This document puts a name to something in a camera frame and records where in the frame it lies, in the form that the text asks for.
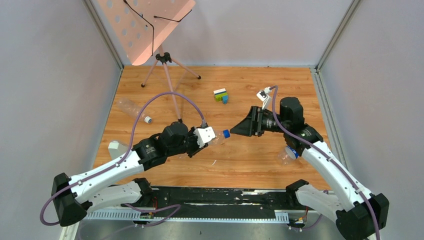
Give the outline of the clear Pepsi bottle blue label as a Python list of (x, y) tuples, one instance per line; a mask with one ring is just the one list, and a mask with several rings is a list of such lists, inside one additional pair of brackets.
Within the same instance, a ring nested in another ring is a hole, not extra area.
[[(216, 137), (208, 143), (208, 147), (221, 145), (224, 142), (224, 140), (226, 139), (223, 136), (223, 130), (217, 130), (214, 133), (215, 133)], [(179, 154), (177, 156), (177, 158), (182, 160), (182, 159), (188, 159), (189, 157), (186, 153), (182, 153), (182, 154)]]

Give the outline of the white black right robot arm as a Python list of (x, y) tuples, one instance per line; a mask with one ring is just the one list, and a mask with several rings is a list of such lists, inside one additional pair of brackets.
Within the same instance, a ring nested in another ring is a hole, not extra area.
[(286, 204), (292, 209), (310, 207), (335, 223), (346, 240), (379, 240), (386, 225), (389, 200), (374, 194), (339, 162), (323, 137), (305, 123), (304, 109), (296, 97), (284, 97), (279, 112), (252, 106), (230, 133), (260, 137), (266, 131), (283, 133), (289, 157), (302, 157), (333, 190), (328, 195), (300, 179), (286, 187)]

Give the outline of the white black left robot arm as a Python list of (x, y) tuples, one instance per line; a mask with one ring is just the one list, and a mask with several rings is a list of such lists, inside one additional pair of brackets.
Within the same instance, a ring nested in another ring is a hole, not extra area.
[(188, 128), (184, 123), (173, 122), (97, 168), (72, 176), (58, 174), (51, 193), (58, 224), (73, 225), (89, 213), (114, 205), (137, 202), (142, 207), (149, 206), (153, 193), (145, 179), (115, 183), (162, 165), (172, 156), (186, 154), (191, 158), (215, 137), (208, 125)]

